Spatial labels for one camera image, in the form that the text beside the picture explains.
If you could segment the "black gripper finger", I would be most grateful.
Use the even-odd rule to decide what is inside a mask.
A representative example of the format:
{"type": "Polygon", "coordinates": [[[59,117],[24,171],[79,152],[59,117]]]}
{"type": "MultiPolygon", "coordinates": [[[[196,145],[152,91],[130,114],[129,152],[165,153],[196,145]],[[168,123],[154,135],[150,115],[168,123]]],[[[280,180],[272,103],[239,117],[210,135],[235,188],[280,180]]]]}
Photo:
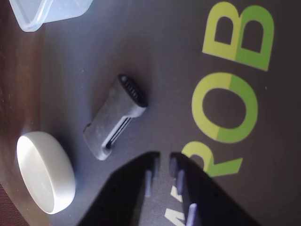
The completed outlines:
{"type": "Polygon", "coordinates": [[[193,160],[170,154],[170,174],[182,197],[187,226],[258,226],[193,160]]]}
{"type": "Polygon", "coordinates": [[[80,226],[137,226],[143,202],[158,176],[160,153],[147,152],[114,171],[80,221],[80,226]]]}

